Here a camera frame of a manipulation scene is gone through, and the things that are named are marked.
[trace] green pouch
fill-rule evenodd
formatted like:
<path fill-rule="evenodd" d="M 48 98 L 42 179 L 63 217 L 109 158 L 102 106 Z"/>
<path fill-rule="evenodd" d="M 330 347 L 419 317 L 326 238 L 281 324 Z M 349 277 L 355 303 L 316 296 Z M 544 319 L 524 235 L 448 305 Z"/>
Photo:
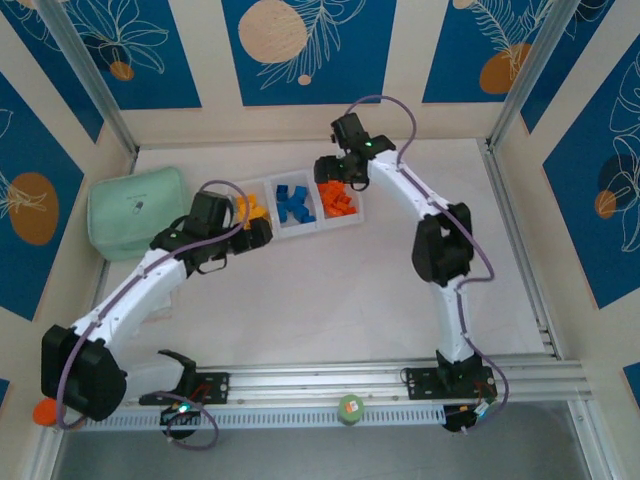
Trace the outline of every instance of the green pouch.
<path fill-rule="evenodd" d="M 158 233 L 189 212 L 189 198 L 174 167 L 98 182 L 89 191 L 89 240 L 111 262 L 142 257 Z"/>

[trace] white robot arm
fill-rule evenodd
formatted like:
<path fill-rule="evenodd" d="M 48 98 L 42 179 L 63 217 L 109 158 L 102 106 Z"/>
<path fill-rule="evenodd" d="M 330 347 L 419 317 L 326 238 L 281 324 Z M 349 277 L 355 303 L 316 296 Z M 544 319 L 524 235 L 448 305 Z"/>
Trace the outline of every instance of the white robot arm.
<path fill-rule="evenodd" d="M 430 377 L 438 384 L 432 389 L 432 398 L 473 397 L 473 382 L 483 366 L 465 340 L 458 304 L 461 301 L 466 309 L 462 284 L 469 273 L 473 248 L 442 214 L 446 209 L 448 216 L 453 215 L 470 231 L 468 208 L 449 204 L 408 167 L 398 165 L 395 146 L 384 136 L 370 139 L 355 114 L 341 117 L 332 127 L 334 141 L 342 151 L 339 156 L 316 161 L 316 182 L 338 180 L 352 186 L 364 184 L 365 188 L 374 183 L 415 218 L 412 261 L 433 293 L 440 325 L 439 367 Z M 144 364 L 125 365 L 120 354 L 162 298 L 193 272 L 202 273 L 201 264 L 226 262 L 227 253 L 242 253 L 270 241 L 267 220 L 255 219 L 250 228 L 240 228 L 228 241 L 208 243 L 207 239 L 225 231 L 222 225 L 230 212 L 233 205 L 227 197 L 198 192 L 190 214 L 158 234 L 135 271 L 104 302 L 68 329 L 54 325 L 42 342 L 42 392 L 56 398 L 59 386 L 66 384 L 64 404 L 98 421 L 123 401 L 152 392 L 190 396 L 199 380 L 195 363 L 187 357 L 161 350 Z"/>
<path fill-rule="evenodd" d="M 385 150 L 375 156 L 368 163 L 369 178 L 373 185 L 381 186 L 392 195 L 396 201 L 409 212 L 416 223 L 425 216 L 436 217 L 440 211 L 434 207 L 433 203 L 448 205 L 445 199 L 431 190 L 422 180 L 420 180 L 409 167 L 397 165 L 398 153 L 394 150 Z M 423 191 L 428 192 L 427 199 L 421 191 L 416 188 L 416 184 Z M 436 282 L 429 282 L 429 288 L 433 300 L 436 303 L 438 323 L 440 327 L 440 341 L 438 351 L 449 362 L 461 362 L 473 356 L 473 350 L 465 341 L 460 325 L 458 313 L 457 291 L 459 285 L 464 280 L 464 275 L 457 275 L 451 278 L 446 286 L 441 286 Z M 463 298 L 463 308 L 467 309 L 467 295 L 461 287 Z"/>

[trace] green cylinder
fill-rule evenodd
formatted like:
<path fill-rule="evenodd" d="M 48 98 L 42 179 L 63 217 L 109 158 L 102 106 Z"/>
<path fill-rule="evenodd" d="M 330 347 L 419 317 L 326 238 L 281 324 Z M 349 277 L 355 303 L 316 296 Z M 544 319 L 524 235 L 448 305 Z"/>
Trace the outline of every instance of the green cylinder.
<path fill-rule="evenodd" d="M 364 402 L 357 395 L 345 395 L 338 407 L 339 420 L 351 427 L 358 423 L 364 415 Z"/>

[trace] white table surface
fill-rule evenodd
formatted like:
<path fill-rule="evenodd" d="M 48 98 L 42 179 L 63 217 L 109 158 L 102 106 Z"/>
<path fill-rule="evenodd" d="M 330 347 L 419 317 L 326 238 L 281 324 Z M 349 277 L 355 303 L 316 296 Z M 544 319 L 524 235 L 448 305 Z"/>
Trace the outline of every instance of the white table surface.
<path fill-rule="evenodd" d="M 192 192 L 209 179 L 247 180 L 311 168 L 328 141 L 142 150 L 136 171 L 173 165 Z M 452 203 L 466 202 L 474 235 L 497 279 L 471 285 L 471 331 L 489 354 L 544 351 L 475 140 L 419 140 L 407 163 Z M 415 225 L 372 185 L 365 222 L 272 242 L 194 274 L 173 294 L 170 316 L 146 322 L 127 349 L 169 348 L 199 365 L 343 362 L 433 357 L 438 325 L 411 265 Z M 112 291 L 137 261 L 110 266 Z M 475 255 L 472 273 L 485 273 Z"/>

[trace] cable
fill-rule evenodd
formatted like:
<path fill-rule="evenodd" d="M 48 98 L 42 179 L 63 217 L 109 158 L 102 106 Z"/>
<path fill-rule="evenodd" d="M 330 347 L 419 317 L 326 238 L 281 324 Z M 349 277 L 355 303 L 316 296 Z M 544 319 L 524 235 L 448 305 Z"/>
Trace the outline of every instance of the cable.
<path fill-rule="evenodd" d="M 159 397 L 170 398 L 172 400 L 177 400 L 178 402 L 181 402 L 181 403 L 186 403 L 187 405 L 190 405 L 191 408 L 195 408 L 200 413 L 202 413 L 205 417 L 207 417 L 207 420 L 209 420 L 211 422 L 211 425 L 213 425 L 213 428 L 215 430 L 215 435 L 213 436 L 213 440 L 211 440 L 206 445 L 187 445 L 186 443 L 172 441 L 171 443 L 173 445 L 175 445 L 178 448 L 182 448 L 184 450 L 192 450 L 192 451 L 198 451 L 198 452 L 202 452 L 204 450 L 209 450 L 209 449 L 211 449 L 211 448 L 216 446 L 216 443 L 218 443 L 218 437 L 220 436 L 220 428 L 218 427 L 218 423 L 216 422 L 216 419 L 213 417 L 213 415 L 211 415 L 209 412 L 207 412 L 207 409 L 204 407 L 203 404 L 196 403 L 196 402 L 194 402 L 193 400 L 191 400 L 189 398 L 182 397 L 180 395 L 175 395 L 175 394 L 169 393 L 169 392 L 153 392 L 151 395 L 157 395 Z M 170 436 L 170 434 L 171 434 L 171 424 L 179 417 L 180 417 L 180 415 L 176 415 L 171 420 L 169 420 L 169 422 L 167 423 L 167 431 L 166 431 L 165 435 L 168 438 L 171 438 L 171 436 Z"/>
<path fill-rule="evenodd" d="M 234 189 L 236 192 L 240 194 L 240 196 L 245 202 L 245 205 L 249 205 L 249 198 L 236 184 L 228 182 L 226 180 L 210 180 L 206 182 L 204 185 L 202 185 L 199 191 L 200 192 L 204 191 L 210 185 L 226 185 L 227 187 Z M 69 357 L 67 357 L 67 361 L 64 364 L 64 367 L 62 369 L 62 374 L 60 375 L 60 381 L 58 383 L 58 390 L 56 392 L 56 424 L 58 425 L 58 427 L 60 427 L 62 430 L 71 430 L 81 425 L 82 422 L 86 420 L 87 417 L 82 416 L 71 424 L 67 424 L 64 422 L 63 400 L 64 400 L 64 392 L 67 388 L 67 380 L 69 379 L 69 373 L 71 372 L 71 367 L 73 366 L 73 362 L 75 362 L 76 357 L 78 356 L 78 352 L 80 352 L 80 349 L 82 348 L 82 345 L 84 345 L 84 342 L 87 341 L 87 338 L 89 338 L 93 330 L 101 323 L 101 321 L 107 316 L 107 314 L 118 304 L 118 302 L 122 300 L 122 298 L 129 292 L 129 290 L 131 290 L 140 280 L 142 280 L 143 278 L 146 278 L 146 276 L 151 271 L 153 271 L 156 267 L 166 262 L 167 260 L 174 258 L 183 252 L 192 250 L 194 248 L 206 247 L 209 245 L 213 245 L 214 243 L 222 242 L 224 240 L 227 240 L 228 238 L 231 238 L 233 235 L 235 235 L 236 233 L 238 233 L 240 230 L 244 228 L 248 220 L 249 220 L 249 209 L 247 208 L 245 209 L 245 213 L 244 213 L 244 217 L 242 218 L 242 221 L 238 223 L 235 227 L 233 227 L 231 230 L 229 230 L 228 232 L 222 235 L 218 235 L 217 237 L 214 237 L 214 238 L 184 245 L 174 250 L 173 252 L 167 253 L 166 255 L 162 256 L 155 262 L 151 263 L 151 265 L 146 267 L 143 270 L 142 275 L 136 275 L 135 277 L 133 277 L 131 281 L 125 284 L 120 289 L 120 291 L 118 291 L 118 293 L 116 293 L 113 296 L 113 298 L 109 301 L 109 303 L 107 303 L 107 305 L 105 305 L 105 307 L 98 313 L 98 319 L 96 321 L 92 321 L 87 327 L 87 329 L 80 336 L 76 344 L 71 349 L 71 353 L 69 354 Z"/>
<path fill-rule="evenodd" d="M 480 256 L 485 266 L 487 267 L 487 270 L 489 271 L 489 274 L 487 277 L 467 278 L 462 282 L 460 282 L 456 287 L 456 298 L 457 298 L 457 304 L 458 304 L 458 316 L 460 317 L 460 328 L 462 330 L 462 335 L 465 341 L 467 342 L 467 345 L 469 345 L 469 347 L 471 347 L 471 349 L 482 360 L 484 360 L 489 366 L 491 366 L 491 368 L 493 368 L 496 372 L 498 372 L 498 375 L 500 375 L 500 378 L 504 383 L 504 395 L 502 397 L 502 402 L 500 403 L 498 408 L 496 408 L 496 410 L 494 411 L 494 414 L 491 415 L 491 417 L 493 417 L 495 416 L 495 414 L 500 413 L 502 410 L 504 410 L 504 408 L 507 406 L 507 402 L 509 400 L 509 393 L 510 393 L 509 381 L 507 380 L 507 376 L 502 371 L 502 369 L 498 367 L 498 365 L 496 365 L 496 363 L 489 356 L 485 355 L 478 347 L 476 347 L 476 345 L 469 338 L 467 322 L 464 316 L 464 306 L 462 304 L 461 289 L 464 285 L 468 283 L 484 283 L 484 282 L 493 281 L 496 278 L 495 270 L 493 269 L 493 265 L 491 265 L 491 262 L 489 261 L 489 257 L 487 257 L 487 255 L 484 253 L 484 250 L 482 250 L 482 247 L 480 247 L 478 242 L 476 242 L 476 240 L 473 238 L 473 235 L 471 235 L 471 233 L 464 227 L 464 225 L 462 225 L 462 223 L 460 223 L 460 221 L 455 216 L 453 216 L 453 214 L 449 212 L 448 209 L 446 209 L 445 207 L 440 205 L 438 202 L 436 202 L 433 198 L 431 198 L 431 195 L 429 195 L 429 193 L 424 188 L 422 188 L 420 183 L 416 182 L 415 179 L 402 168 L 402 163 L 401 163 L 402 156 L 404 155 L 404 152 L 407 150 L 411 142 L 413 142 L 413 140 L 416 138 L 416 132 L 418 128 L 416 117 L 413 114 L 413 112 L 409 109 L 409 107 L 407 107 L 407 105 L 405 105 L 403 102 L 401 102 L 397 98 L 390 97 L 388 95 L 367 95 L 365 97 L 362 97 L 356 100 L 349 108 L 347 108 L 345 115 L 348 113 L 351 113 L 351 111 L 356 107 L 356 105 L 366 102 L 367 100 L 374 100 L 374 99 L 388 100 L 390 102 L 395 103 L 396 105 L 399 105 L 405 112 L 407 112 L 407 115 L 409 115 L 409 119 L 411 120 L 411 135 L 409 136 L 407 143 L 405 143 L 400 149 L 400 151 L 398 152 L 398 158 L 396 159 L 396 166 L 398 167 L 398 171 L 403 177 L 405 177 L 409 181 L 409 183 L 411 183 L 424 196 L 424 198 L 427 200 L 427 202 L 430 205 L 433 205 L 440 213 L 442 213 L 445 217 L 447 217 L 451 221 L 451 223 L 453 223 L 456 226 L 458 230 L 460 230 L 462 235 L 464 235 L 467 241 L 473 246 L 474 250 L 478 252 L 478 255 Z M 476 424 L 476 426 L 473 428 L 477 428 L 479 425 L 482 425 L 485 423 L 487 422 L 485 421 L 480 424 Z"/>
<path fill-rule="evenodd" d="M 347 111 L 344 112 L 344 114 L 347 115 L 351 113 L 351 110 L 356 108 L 357 105 L 360 105 L 361 103 L 366 102 L 367 100 L 387 100 L 389 102 L 393 102 L 396 105 L 400 106 L 400 108 L 402 108 L 405 112 L 407 112 L 407 115 L 409 115 L 409 119 L 411 120 L 411 135 L 409 135 L 409 139 L 407 140 L 407 143 L 405 143 L 402 146 L 402 148 L 398 151 L 398 158 L 396 159 L 396 165 L 400 166 L 400 161 L 402 160 L 402 156 L 404 155 L 404 152 L 407 151 L 407 148 L 409 148 L 409 145 L 411 145 L 411 142 L 415 140 L 416 134 L 418 133 L 418 122 L 416 121 L 416 117 L 411 111 L 411 109 L 407 107 L 406 104 L 398 100 L 397 98 L 390 97 L 389 95 L 377 95 L 377 94 L 367 95 L 366 97 L 359 98 L 358 100 L 353 102 L 349 108 L 347 108 Z"/>

